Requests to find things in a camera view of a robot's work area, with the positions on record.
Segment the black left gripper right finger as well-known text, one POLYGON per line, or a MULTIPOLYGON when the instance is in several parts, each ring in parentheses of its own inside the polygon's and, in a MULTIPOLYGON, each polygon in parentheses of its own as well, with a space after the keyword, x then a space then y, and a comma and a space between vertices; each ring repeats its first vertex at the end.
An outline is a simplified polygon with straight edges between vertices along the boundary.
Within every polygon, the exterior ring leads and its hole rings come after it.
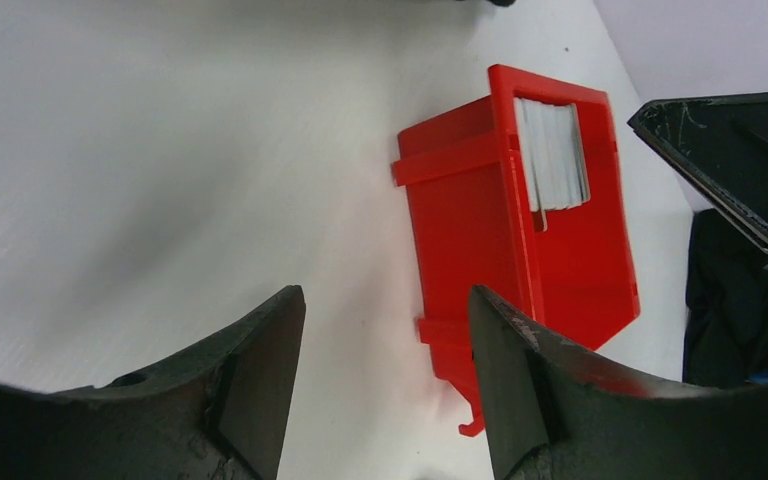
POLYGON ((768 479, 768 383, 732 390, 617 363, 487 287, 469 322, 498 479, 768 479))

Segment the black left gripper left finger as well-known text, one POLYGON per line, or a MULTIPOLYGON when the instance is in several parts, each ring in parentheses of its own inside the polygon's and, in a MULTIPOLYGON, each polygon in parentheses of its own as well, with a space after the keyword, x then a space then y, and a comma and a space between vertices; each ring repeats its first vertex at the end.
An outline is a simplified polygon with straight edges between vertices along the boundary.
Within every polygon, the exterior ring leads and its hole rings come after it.
POLYGON ((305 312, 291 285, 106 386, 0 384, 0 479, 275 478, 305 312))

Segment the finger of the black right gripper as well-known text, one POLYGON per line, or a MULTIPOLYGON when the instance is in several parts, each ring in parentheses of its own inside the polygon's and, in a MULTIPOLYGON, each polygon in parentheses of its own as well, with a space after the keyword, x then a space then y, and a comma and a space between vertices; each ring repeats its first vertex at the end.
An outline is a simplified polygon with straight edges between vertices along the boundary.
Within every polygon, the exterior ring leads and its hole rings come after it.
POLYGON ((652 100, 628 124, 768 253, 768 92, 652 100))

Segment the red plastic bin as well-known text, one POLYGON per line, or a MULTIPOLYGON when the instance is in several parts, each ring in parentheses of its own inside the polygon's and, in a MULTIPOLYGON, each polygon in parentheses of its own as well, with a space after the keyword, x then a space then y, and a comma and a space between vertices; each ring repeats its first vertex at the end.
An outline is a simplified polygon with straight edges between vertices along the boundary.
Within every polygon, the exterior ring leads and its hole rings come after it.
POLYGON ((590 349, 641 310, 608 95, 499 64, 488 79, 487 96, 402 130, 392 165, 414 232, 419 338, 435 375, 470 405, 472 419, 459 428, 468 437, 485 427, 468 321, 473 286, 590 349), (519 99, 576 110, 592 192, 584 204, 530 211, 519 99))

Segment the stack of credit cards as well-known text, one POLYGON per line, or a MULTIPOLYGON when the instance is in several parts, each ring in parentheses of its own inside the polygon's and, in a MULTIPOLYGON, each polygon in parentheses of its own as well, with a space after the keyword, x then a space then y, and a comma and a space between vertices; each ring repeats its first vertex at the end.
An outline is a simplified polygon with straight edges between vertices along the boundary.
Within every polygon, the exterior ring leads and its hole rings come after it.
POLYGON ((526 181, 536 229, 548 229, 548 214, 578 208, 591 199, 577 106, 513 100, 526 181))

